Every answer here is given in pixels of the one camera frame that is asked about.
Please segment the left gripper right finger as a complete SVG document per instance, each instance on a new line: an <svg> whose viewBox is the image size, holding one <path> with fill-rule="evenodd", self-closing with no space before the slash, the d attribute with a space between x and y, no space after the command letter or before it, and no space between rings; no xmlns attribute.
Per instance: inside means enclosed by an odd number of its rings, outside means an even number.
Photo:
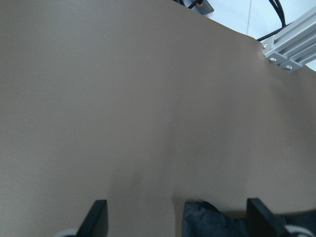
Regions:
<svg viewBox="0 0 316 237"><path fill-rule="evenodd" d="M285 225L259 198L246 202L246 226L250 237L289 237Z"/></svg>

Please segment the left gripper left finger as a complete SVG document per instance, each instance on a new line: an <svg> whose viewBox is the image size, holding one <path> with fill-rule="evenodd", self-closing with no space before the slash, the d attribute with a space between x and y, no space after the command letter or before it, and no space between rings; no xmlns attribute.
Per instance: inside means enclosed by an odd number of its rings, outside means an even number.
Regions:
<svg viewBox="0 0 316 237"><path fill-rule="evenodd" d="M108 235L108 204L96 200L79 227L77 237L106 237Z"/></svg>

